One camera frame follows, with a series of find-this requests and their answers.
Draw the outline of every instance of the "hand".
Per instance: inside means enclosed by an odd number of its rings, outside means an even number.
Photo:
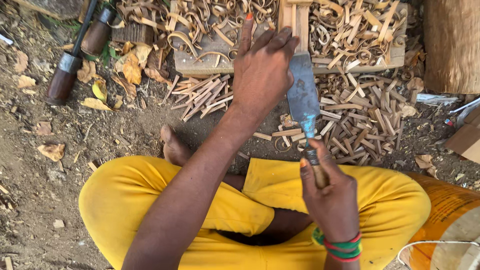
[[[340,170],[321,141],[309,139],[308,143],[317,149],[318,160],[329,177],[330,185],[319,189],[312,166],[306,159],[300,160],[303,200],[307,210],[330,243],[348,242],[359,232],[357,180]]]
[[[259,125],[293,85],[290,59],[300,42],[291,36],[291,28],[265,31],[251,44],[253,16],[243,23],[237,58],[234,61],[232,105]]]

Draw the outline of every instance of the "bare foot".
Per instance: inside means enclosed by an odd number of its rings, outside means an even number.
[[[183,167],[193,154],[190,148],[177,137],[173,128],[168,124],[162,126],[160,137],[165,142],[163,146],[165,160],[173,165]]]

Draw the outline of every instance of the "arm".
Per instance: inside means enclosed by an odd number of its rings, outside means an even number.
[[[293,84],[288,63],[299,39],[266,31],[250,48],[253,17],[243,24],[234,63],[234,99],[217,127],[145,215],[122,269],[176,269],[200,230],[240,146]]]
[[[303,185],[303,200],[318,228],[330,243],[348,242],[360,230],[357,205],[357,180],[344,174],[332,160],[332,156],[319,140],[309,139],[309,144],[317,149],[320,165],[328,175],[330,185],[319,189],[310,163],[300,161],[300,176]],[[359,260],[340,262],[328,254],[325,270],[359,270]]]

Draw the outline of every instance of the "yellow pants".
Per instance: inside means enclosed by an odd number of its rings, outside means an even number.
[[[423,225],[430,201],[410,177],[374,167],[340,166],[358,181],[363,270],[381,270]],[[153,201],[180,167],[155,157],[124,157],[98,168],[79,197],[80,213],[94,242],[120,270]],[[242,192],[221,183],[201,230],[183,254],[180,269],[323,269],[326,251],[311,241],[310,225],[289,241],[249,246],[212,229],[261,233],[274,210],[307,213],[298,162],[251,159]]]

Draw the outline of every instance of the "chisel handle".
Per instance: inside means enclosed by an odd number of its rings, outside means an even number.
[[[311,146],[305,148],[305,158],[308,160],[308,162],[310,162],[310,165],[313,168],[313,174],[315,175],[317,187],[323,189],[328,186],[328,175],[318,161],[317,149]]]

